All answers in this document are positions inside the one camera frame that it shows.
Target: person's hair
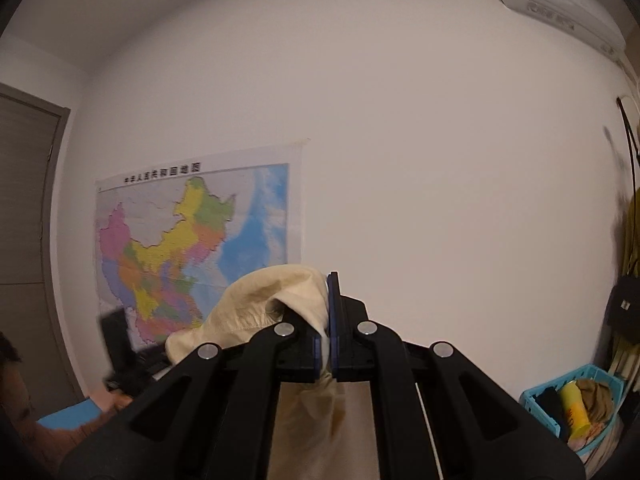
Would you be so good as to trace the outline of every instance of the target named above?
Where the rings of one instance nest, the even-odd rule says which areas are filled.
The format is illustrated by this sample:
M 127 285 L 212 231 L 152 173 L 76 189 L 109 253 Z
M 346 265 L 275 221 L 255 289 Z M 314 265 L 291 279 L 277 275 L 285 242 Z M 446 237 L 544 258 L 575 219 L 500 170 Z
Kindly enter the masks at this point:
M 19 363 L 21 361 L 17 350 L 6 338 L 6 336 L 0 332 L 0 372 L 6 363 Z

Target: round metal bolt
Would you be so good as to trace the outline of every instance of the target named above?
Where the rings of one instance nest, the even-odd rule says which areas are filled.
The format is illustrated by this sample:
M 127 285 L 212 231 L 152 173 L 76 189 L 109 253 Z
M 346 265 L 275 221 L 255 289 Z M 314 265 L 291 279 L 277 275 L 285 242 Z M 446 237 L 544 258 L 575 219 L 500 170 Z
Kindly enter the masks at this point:
M 438 357 L 451 357 L 453 355 L 453 346 L 445 342 L 436 343 L 433 346 L 433 353 Z
M 205 343 L 198 348 L 198 357 L 202 359 L 213 359 L 218 355 L 218 347 L 212 343 Z
M 373 321 L 361 321 L 358 323 L 358 332 L 364 335 L 371 335 L 376 332 L 378 326 Z
M 273 331 L 281 336 L 286 336 L 286 335 L 291 335 L 295 332 L 295 328 L 293 327 L 293 325 L 291 323 L 278 323 Z

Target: white wall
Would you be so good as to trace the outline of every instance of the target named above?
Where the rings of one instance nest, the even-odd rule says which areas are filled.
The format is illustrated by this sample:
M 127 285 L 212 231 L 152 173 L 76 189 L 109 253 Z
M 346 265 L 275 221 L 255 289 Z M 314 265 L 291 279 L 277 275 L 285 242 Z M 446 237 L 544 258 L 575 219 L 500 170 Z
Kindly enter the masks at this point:
M 203 0 L 88 86 L 58 254 L 79 370 L 94 181 L 309 138 L 303 261 L 403 338 L 450 340 L 514 396 L 592 358 L 616 275 L 622 73 L 498 0 Z
M 67 349 L 70 350 L 68 354 L 74 370 L 79 370 L 79 366 L 75 359 L 74 348 L 69 339 L 69 332 L 62 312 L 58 260 L 56 257 L 58 253 L 58 217 L 55 212 L 58 210 L 60 199 L 60 182 L 65 166 L 69 134 L 82 100 L 82 90 L 87 81 L 88 75 L 85 72 L 36 46 L 11 34 L 4 33 L 0 37 L 0 82 L 71 110 L 58 155 L 51 199 L 54 213 L 51 215 L 49 229 L 54 296 L 60 318 L 60 329 Z M 86 385 L 82 382 L 82 374 L 78 374 L 78 379 L 81 387 L 85 389 Z

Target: person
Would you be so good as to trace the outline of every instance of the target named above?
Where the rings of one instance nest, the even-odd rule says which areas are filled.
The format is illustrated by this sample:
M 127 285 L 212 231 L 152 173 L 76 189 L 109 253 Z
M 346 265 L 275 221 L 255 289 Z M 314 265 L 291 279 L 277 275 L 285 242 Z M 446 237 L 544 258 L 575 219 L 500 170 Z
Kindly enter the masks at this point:
M 131 402 L 123 394 L 114 394 L 113 407 L 75 430 L 50 430 L 39 424 L 27 386 L 20 374 L 20 356 L 0 332 L 0 405 L 24 445 L 54 476 L 63 458 L 90 433 L 100 428 L 115 413 Z

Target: air conditioner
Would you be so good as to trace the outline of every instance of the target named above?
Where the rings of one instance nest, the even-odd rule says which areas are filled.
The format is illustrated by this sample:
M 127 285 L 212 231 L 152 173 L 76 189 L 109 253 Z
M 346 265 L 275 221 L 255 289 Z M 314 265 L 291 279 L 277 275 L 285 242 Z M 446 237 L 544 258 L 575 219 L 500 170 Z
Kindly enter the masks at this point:
M 613 61 L 625 51 L 625 38 L 596 0 L 502 0 L 510 9 L 553 25 L 591 45 Z

